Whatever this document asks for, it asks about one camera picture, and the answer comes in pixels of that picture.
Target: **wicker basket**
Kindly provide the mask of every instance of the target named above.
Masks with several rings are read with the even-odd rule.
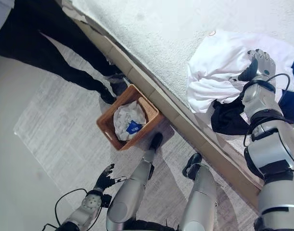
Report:
[[[121,105],[137,101],[141,106],[147,123],[137,134],[129,141],[120,141],[115,135],[114,113]],[[107,139],[117,150],[126,150],[136,144],[144,135],[151,131],[163,118],[160,111],[133,85],[120,95],[114,104],[97,120],[97,125],[104,133]]]

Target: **robot leg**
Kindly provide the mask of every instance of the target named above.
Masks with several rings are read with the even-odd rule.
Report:
[[[155,135],[150,149],[142,157],[130,178],[123,183],[117,192],[107,212],[106,229],[108,231],[121,231],[135,220],[147,181],[153,172],[152,162],[155,152],[162,139],[161,133]]]
[[[212,231],[216,210],[216,184],[207,166],[199,165],[200,154],[194,154],[183,174],[194,180],[179,231]]]

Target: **white cloth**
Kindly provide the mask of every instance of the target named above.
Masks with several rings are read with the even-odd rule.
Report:
[[[263,34],[236,33],[217,30],[207,36],[188,63],[187,98],[193,113],[207,112],[212,101],[221,103],[234,101],[245,82],[229,82],[238,76],[251,61],[247,51],[262,49],[270,54],[276,64],[276,74],[286,73],[291,82],[288,90],[294,91],[294,47]],[[285,89],[285,76],[276,77],[276,88]],[[276,91],[276,99],[281,90]]]
[[[7,20],[12,8],[14,8],[14,0],[0,0],[0,29]]]
[[[131,140],[136,135],[136,132],[127,132],[132,120],[137,124],[146,124],[145,114],[137,101],[118,107],[114,113],[115,134],[120,141]]]

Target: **white bedsheet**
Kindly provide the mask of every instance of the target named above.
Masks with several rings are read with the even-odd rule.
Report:
[[[264,33],[294,46],[294,0],[72,1],[188,108],[186,64],[210,31]],[[241,137],[225,140],[243,153]]]

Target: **gray rug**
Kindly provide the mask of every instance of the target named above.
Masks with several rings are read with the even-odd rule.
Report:
[[[102,78],[73,51],[61,45],[58,48],[72,66],[86,70],[94,78]],[[80,187],[91,189],[103,169],[111,163],[115,163],[114,177],[129,176],[152,136],[161,131],[164,142],[155,158],[155,171],[147,185],[138,219],[161,224],[167,220],[168,226],[176,229],[193,185],[182,176],[181,170],[195,150],[164,119],[136,146],[118,152],[95,124],[107,108],[98,93],[48,74],[14,131],[61,193]],[[219,204],[214,230],[254,230],[253,222],[257,217],[254,210],[221,176],[214,170],[212,173],[217,182]],[[119,187],[113,186],[107,192],[114,195]],[[83,195],[77,193],[69,195],[67,200],[75,208],[82,198]],[[106,211],[102,211],[93,230],[105,230]]]

